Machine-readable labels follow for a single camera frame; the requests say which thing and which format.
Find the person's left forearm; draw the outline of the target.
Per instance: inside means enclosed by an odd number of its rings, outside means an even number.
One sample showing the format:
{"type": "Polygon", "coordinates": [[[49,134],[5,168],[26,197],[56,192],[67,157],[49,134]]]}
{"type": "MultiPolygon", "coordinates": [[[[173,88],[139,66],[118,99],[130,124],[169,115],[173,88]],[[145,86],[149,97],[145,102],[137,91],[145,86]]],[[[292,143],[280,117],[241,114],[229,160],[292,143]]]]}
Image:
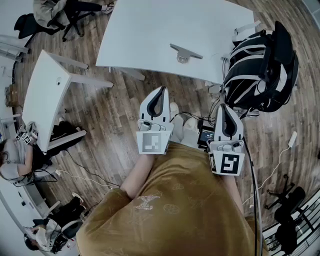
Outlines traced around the person's left forearm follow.
{"type": "Polygon", "coordinates": [[[138,157],[133,169],[120,186],[120,189],[124,191],[130,199],[133,200],[145,184],[155,159],[156,157],[153,154],[141,154],[138,157]]]}

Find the black folded chair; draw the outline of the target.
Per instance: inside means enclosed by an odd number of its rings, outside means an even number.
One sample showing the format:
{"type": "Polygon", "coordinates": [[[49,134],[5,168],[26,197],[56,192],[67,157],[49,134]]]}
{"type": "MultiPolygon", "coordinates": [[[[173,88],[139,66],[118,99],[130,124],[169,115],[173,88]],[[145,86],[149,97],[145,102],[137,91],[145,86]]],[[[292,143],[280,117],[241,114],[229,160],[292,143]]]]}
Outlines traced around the black folded chair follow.
{"type": "Polygon", "coordinates": [[[280,250],[290,255],[298,245],[296,231],[298,222],[293,219],[292,214],[299,212],[298,217],[300,219],[303,217],[304,211],[300,208],[300,205],[304,201],[306,193],[302,187],[296,187],[293,182],[288,184],[289,176],[287,174],[283,178],[285,183],[281,193],[267,190],[267,194],[276,197],[277,200],[265,205],[264,208],[270,210],[280,204],[280,207],[274,212],[274,219],[280,224],[275,233],[275,238],[280,245],[280,250]]]}

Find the black swivel chair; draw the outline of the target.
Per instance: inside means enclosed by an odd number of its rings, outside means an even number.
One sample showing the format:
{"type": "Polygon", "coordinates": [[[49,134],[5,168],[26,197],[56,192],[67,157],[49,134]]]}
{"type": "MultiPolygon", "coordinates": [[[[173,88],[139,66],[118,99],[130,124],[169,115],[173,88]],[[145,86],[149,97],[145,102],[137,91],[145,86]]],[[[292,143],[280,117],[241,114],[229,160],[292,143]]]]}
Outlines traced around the black swivel chair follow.
{"type": "Polygon", "coordinates": [[[57,17],[55,17],[53,20],[51,20],[48,25],[51,26],[55,24],[57,26],[56,29],[51,29],[49,27],[43,27],[39,25],[36,22],[36,19],[34,17],[33,13],[29,14],[24,14],[18,18],[14,25],[14,30],[19,31],[18,38],[19,39],[24,39],[28,36],[34,36],[37,33],[45,32],[48,35],[54,35],[55,33],[59,31],[63,31],[63,36],[62,36],[62,41],[65,42],[66,35],[70,31],[71,28],[74,28],[76,33],[80,36],[83,37],[84,34],[80,32],[78,28],[78,21],[81,19],[87,17],[87,16],[94,16],[94,12],[87,12],[85,14],[80,15],[80,11],[75,11],[71,14],[71,19],[69,20],[68,25],[62,25],[61,23],[58,22],[57,17]]]}

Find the person's mustard yellow shirt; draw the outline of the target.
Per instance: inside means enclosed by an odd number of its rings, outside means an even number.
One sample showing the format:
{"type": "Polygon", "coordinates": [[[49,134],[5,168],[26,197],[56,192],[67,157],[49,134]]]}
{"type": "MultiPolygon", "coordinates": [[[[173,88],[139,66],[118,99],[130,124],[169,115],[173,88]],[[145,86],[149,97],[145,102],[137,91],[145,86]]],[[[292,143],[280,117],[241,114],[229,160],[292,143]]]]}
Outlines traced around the person's mustard yellow shirt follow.
{"type": "Polygon", "coordinates": [[[111,189],[76,234],[79,256],[269,256],[208,155],[173,142],[138,195],[111,189]]]}

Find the black metal railing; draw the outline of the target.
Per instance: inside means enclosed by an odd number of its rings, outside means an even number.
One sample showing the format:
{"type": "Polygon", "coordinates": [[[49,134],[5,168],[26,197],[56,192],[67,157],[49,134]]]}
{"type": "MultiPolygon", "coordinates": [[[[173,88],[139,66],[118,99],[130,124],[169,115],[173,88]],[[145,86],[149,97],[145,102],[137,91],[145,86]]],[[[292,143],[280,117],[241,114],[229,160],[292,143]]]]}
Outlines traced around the black metal railing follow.
{"type": "Polygon", "coordinates": [[[293,253],[286,254],[275,235],[280,224],[275,224],[263,231],[269,256],[320,256],[320,190],[301,206],[306,210],[307,220],[301,219],[296,225],[297,247],[293,253]]]}

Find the white table leg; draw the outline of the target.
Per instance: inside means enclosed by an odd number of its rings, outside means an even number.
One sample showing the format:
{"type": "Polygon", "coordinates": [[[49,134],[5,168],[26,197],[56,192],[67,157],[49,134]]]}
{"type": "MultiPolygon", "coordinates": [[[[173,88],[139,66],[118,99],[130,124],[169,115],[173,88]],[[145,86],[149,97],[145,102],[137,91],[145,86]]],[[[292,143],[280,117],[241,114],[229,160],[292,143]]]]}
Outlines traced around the white table leg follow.
{"type": "Polygon", "coordinates": [[[246,24],[244,26],[241,26],[241,27],[238,27],[234,30],[234,35],[232,36],[231,40],[232,42],[238,42],[240,41],[238,35],[243,33],[244,31],[247,31],[247,30],[251,30],[251,29],[254,29],[255,27],[257,27],[258,25],[261,24],[261,21],[260,20],[257,20],[256,22],[254,23],[250,23],[250,24],[246,24]]]}

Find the person's white left shoe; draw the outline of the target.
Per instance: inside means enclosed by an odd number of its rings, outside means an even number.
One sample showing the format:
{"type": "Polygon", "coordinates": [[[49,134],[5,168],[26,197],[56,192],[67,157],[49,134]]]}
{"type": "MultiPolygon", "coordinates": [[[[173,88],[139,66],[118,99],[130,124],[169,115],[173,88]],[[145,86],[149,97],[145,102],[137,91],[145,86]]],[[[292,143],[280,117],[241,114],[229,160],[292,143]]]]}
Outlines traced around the person's white left shoe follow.
{"type": "Polygon", "coordinates": [[[178,114],[179,111],[179,107],[177,105],[176,102],[171,102],[170,103],[170,118],[172,119],[176,114],[178,114]]]}

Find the black device with screen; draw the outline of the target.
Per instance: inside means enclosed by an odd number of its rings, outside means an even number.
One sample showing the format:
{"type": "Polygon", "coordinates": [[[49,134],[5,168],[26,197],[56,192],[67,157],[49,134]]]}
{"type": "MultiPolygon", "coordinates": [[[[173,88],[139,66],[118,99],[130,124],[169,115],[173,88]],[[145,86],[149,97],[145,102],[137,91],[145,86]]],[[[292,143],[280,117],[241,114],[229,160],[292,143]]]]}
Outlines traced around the black device with screen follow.
{"type": "Polygon", "coordinates": [[[200,150],[207,150],[208,141],[212,141],[214,139],[214,124],[208,120],[200,119],[197,123],[198,128],[198,140],[197,140],[197,148],[200,150]]]}

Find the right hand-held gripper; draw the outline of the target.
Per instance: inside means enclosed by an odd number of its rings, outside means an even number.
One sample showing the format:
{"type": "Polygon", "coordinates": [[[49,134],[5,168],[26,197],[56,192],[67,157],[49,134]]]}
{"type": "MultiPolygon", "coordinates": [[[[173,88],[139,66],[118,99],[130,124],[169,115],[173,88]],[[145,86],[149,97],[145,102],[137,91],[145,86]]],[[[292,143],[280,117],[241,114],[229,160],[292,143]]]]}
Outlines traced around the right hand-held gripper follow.
{"type": "Polygon", "coordinates": [[[211,172],[223,176],[239,176],[243,169],[244,126],[238,114],[222,103],[215,116],[214,141],[208,142],[211,172]]]}

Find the small white table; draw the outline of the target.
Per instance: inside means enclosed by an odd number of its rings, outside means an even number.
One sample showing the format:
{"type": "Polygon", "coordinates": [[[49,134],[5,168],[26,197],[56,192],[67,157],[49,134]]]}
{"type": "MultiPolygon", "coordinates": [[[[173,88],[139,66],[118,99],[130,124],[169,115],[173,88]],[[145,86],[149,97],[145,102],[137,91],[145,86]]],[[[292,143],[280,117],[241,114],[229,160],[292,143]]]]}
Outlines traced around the small white table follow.
{"type": "Polygon", "coordinates": [[[35,122],[38,130],[37,144],[43,151],[51,150],[87,134],[85,130],[80,130],[55,141],[50,141],[55,118],[71,83],[100,88],[112,88],[114,85],[109,81],[71,73],[62,66],[62,63],[85,70],[89,68],[83,62],[53,54],[43,49],[33,69],[24,100],[22,120],[25,124],[35,122]],[[61,78],[61,84],[57,85],[57,78],[59,77],[61,78]]]}

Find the person's white right shoe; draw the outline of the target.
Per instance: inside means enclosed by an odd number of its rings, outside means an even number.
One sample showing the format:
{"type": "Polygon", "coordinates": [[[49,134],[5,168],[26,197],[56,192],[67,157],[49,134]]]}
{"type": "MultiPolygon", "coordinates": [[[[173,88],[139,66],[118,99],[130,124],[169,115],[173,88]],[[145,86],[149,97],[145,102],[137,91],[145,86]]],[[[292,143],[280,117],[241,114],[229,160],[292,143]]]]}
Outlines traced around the person's white right shoe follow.
{"type": "Polygon", "coordinates": [[[189,130],[192,132],[199,132],[198,120],[194,117],[190,117],[183,125],[183,131],[189,130]]]}

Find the brown cardboard box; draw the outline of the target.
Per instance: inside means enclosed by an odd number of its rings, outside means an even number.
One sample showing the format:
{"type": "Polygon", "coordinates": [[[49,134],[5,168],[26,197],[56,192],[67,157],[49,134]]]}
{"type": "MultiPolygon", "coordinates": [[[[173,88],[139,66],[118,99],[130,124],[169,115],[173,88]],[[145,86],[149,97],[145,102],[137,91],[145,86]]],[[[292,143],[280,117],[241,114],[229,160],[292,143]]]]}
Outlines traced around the brown cardboard box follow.
{"type": "Polygon", "coordinates": [[[18,90],[15,84],[10,84],[5,88],[5,105],[7,107],[16,107],[18,106],[18,90]]]}

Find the black and white striped backpack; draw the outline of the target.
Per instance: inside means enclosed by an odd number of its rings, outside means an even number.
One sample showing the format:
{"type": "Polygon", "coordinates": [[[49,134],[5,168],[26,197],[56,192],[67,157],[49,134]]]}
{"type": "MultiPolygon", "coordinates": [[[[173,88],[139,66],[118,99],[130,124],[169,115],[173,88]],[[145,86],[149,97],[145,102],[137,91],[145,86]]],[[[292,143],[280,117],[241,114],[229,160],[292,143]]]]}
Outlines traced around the black and white striped backpack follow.
{"type": "Polygon", "coordinates": [[[261,92],[265,90],[265,82],[259,84],[259,71],[266,49],[260,32],[236,41],[227,58],[229,68],[224,76],[222,91],[225,104],[233,110],[240,109],[247,113],[259,111],[259,91],[256,87],[261,92]]]}

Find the grey metal hinge part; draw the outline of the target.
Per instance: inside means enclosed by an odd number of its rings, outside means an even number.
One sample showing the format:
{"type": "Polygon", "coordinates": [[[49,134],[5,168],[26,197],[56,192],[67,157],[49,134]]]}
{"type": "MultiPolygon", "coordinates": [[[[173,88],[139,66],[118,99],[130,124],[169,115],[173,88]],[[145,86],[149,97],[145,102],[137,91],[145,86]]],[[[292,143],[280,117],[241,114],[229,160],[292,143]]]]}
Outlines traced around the grey metal hinge part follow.
{"type": "Polygon", "coordinates": [[[170,43],[169,46],[177,51],[177,61],[181,64],[186,64],[190,58],[203,59],[203,56],[183,47],[170,43]]]}

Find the black office chair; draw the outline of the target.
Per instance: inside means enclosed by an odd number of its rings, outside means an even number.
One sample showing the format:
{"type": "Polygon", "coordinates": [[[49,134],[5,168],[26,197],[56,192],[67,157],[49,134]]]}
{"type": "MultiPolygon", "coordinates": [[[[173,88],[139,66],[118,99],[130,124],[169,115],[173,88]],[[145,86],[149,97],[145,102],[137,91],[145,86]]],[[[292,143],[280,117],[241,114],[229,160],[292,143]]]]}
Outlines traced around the black office chair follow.
{"type": "Polygon", "coordinates": [[[298,80],[299,59],[293,49],[291,35],[284,25],[276,21],[269,34],[259,35],[265,42],[265,51],[258,73],[259,84],[265,82],[264,91],[258,87],[258,106],[261,112],[271,113],[286,105],[298,80]]]}

